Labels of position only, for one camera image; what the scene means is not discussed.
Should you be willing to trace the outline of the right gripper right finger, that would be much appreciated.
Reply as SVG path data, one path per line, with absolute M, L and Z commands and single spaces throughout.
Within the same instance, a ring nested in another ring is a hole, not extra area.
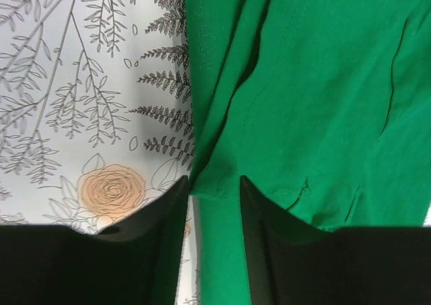
M 429 304 L 428 227 L 319 230 L 240 178 L 253 304 Z

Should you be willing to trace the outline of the green t-shirt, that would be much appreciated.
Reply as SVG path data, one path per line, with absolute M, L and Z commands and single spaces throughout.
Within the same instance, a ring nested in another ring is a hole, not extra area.
M 430 0 L 185 0 L 201 303 L 249 304 L 248 176 L 326 231 L 430 205 Z

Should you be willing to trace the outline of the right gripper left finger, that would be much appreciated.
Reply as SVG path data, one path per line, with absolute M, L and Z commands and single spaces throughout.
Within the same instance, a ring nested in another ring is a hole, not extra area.
M 99 234 L 1 226 L 2 304 L 174 304 L 188 178 Z

